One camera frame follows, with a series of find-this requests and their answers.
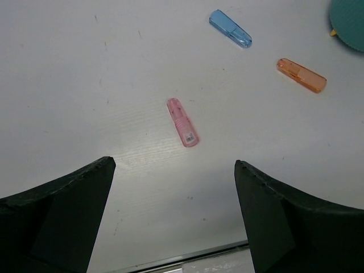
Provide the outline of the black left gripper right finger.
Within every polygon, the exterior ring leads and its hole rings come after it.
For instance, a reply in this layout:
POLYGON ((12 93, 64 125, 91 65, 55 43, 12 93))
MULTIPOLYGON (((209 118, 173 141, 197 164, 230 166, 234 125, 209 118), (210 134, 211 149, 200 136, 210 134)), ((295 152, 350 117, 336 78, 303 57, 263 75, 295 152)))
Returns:
POLYGON ((244 161, 234 177, 256 272, 363 271, 363 210, 309 195, 244 161))

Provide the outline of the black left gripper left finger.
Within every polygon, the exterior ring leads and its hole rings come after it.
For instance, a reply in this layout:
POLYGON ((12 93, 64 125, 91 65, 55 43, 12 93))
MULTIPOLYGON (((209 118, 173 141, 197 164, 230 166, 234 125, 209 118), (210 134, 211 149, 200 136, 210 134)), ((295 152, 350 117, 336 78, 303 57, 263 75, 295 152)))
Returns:
POLYGON ((87 272, 116 163, 104 156, 1 199, 1 272, 87 272))

